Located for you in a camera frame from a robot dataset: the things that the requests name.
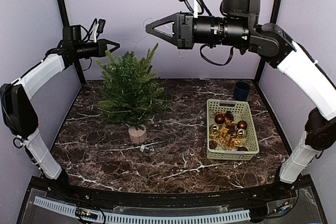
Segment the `wooden tree base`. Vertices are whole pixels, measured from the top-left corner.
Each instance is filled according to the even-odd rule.
[[[141,144],[145,142],[147,139],[146,127],[144,125],[142,125],[142,127],[144,127],[144,130],[141,130],[141,129],[136,130],[135,127],[129,127],[128,129],[128,133],[130,134],[130,139],[135,144]]]

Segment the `basket handle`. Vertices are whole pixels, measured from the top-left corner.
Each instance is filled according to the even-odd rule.
[[[220,100],[220,106],[227,106],[227,107],[234,107],[236,105],[236,101],[227,101],[227,100]]]

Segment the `beige basket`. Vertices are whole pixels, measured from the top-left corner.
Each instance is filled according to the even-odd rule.
[[[211,113],[231,111],[235,117],[234,123],[244,120],[247,123],[246,147],[248,152],[224,151],[220,146],[216,149],[209,148],[209,127],[215,123],[211,118]],[[259,153],[259,145],[256,130],[252,119],[250,106],[247,102],[228,101],[228,100],[207,100],[207,153],[208,159],[226,159],[226,160],[251,160]]]

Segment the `robotic arm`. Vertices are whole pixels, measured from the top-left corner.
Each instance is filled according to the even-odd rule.
[[[207,9],[203,0],[199,3],[202,9]],[[316,105],[309,114],[298,146],[280,169],[281,182],[295,182],[314,157],[336,140],[335,85],[317,65],[318,62],[278,25],[258,24],[260,0],[223,0],[220,11],[224,17],[214,17],[210,12],[209,16],[197,16],[193,11],[194,14],[175,13],[148,24],[146,32],[178,49],[192,49],[195,43],[202,43],[201,57],[217,66],[230,62],[234,48],[242,55],[247,50],[254,52],[294,81]],[[173,25],[172,34],[156,29],[168,23]],[[202,53],[204,47],[216,45],[232,46],[225,63],[213,62]]]
[[[84,39],[81,36],[82,26],[64,27],[63,40],[57,48],[49,50],[45,58],[23,76],[0,88],[3,119],[6,126],[16,135],[13,140],[15,147],[25,147],[32,163],[38,166],[48,179],[56,181],[56,184],[64,189],[69,185],[68,176],[45,145],[39,132],[37,114],[30,101],[42,86],[71,66],[75,60],[104,57],[107,45],[114,46],[110,52],[120,47],[118,43],[106,39],[97,40],[103,32],[104,25],[105,20],[95,19],[90,30],[86,30]]]

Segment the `small christmas tree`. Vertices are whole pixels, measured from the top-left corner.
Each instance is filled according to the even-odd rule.
[[[158,44],[153,50],[148,50],[146,58],[138,60],[134,52],[126,52],[117,60],[112,53],[106,51],[109,63],[102,68],[104,84],[103,101],[98,108],[112,120],[113,123],[134,126],[143,129],[148,118],[165,110],[166,102],[163,99],[163,88],[151,73],[151,62]]]

